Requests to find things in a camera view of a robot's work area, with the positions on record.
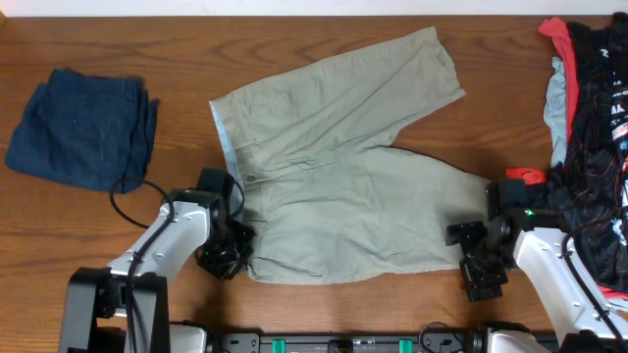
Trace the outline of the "khaki shorts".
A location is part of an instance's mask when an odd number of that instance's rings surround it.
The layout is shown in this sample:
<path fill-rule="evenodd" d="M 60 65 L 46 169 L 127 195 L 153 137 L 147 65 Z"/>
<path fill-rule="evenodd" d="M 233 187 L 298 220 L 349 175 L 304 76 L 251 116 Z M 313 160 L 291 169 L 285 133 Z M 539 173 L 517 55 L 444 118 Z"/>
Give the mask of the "khaki shorts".
<path fill-rule="evenodd" d="M 455 269 L 446 228 L 486 216 L 487 181 L 393 143 L 463 94 L 427 27 L 212 100 L 255 231 L 249 277 L 312 285 Z"/>

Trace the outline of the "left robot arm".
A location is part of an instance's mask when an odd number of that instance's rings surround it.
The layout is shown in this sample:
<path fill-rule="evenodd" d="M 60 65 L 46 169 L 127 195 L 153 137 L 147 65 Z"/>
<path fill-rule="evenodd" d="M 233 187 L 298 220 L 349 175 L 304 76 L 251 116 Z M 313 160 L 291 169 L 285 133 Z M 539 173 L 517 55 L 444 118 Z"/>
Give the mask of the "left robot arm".
<path fill-rule="evenodd" d="M 170 320 L 170 286 L 189 257 L 229 280 L 252 253 L 254 231 L 230 210 L 227 191 L 174 189 L 155 222 L 104 268 L 82 267 L 68 284 L 62 352 L 215 352 L 213 334 Z"/>

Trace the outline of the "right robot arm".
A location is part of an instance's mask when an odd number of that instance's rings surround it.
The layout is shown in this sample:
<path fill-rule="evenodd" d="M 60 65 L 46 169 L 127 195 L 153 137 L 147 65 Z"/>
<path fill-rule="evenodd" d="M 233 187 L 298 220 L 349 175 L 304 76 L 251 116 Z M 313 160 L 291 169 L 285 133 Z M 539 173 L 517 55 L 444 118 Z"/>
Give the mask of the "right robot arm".
<path fill-rule="evenodd" d="M 461 247 L 459 267 L 471 301 L 502 296 L 506 271 L 516 268 L 539 295 L 560 352 L 627 350 L 627 321 L 605 298 L 556 213 L 505 209 L 487 224 L 448 226 L 445 244 Z"/>

